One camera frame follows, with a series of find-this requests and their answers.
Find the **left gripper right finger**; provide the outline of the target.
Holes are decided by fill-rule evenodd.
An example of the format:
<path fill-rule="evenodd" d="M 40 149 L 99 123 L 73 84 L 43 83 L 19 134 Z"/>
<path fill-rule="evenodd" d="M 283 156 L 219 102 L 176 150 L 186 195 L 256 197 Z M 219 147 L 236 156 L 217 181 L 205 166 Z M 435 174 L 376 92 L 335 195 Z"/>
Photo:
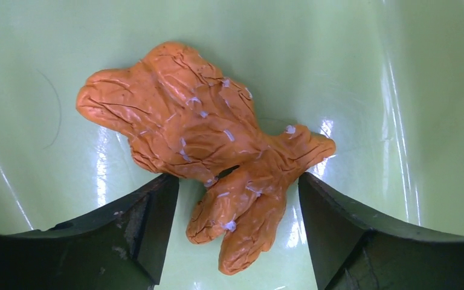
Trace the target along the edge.
<path fill-rule="evenodd" d="M 298 195 L 318 289 L 464 289 L 464 236 L 396 219 L 310 173 Z"/>

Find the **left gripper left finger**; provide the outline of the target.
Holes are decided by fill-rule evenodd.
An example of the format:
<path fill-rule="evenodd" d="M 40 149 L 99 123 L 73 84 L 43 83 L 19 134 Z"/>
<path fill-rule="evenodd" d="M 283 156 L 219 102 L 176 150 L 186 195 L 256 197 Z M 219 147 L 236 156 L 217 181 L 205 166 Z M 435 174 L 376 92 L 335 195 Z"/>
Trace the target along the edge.
<path fill-rule="evenodd" d="M 49 230 L 0 234 L 0 289 L 153 289 L 179 193 L 162 174 Z"/>

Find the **orange toy pastry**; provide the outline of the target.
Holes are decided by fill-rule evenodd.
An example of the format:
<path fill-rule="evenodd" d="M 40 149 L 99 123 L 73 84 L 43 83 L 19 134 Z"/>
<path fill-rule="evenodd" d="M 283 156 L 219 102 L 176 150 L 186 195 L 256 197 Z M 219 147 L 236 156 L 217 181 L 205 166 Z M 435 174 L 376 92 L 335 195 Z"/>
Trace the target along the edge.
<path fill-rule="evenodd" d="M 185 234 L 193 244 L 223 238 L 225 275 L 271 249 L 289 186 L 336 150 L 301 124 L 264 133 L 250 90 L 180 42 L 157 45 L 131 67 L 95 72 L 76 109 L 124 135 L 141 168 L 203 183 Z"/>

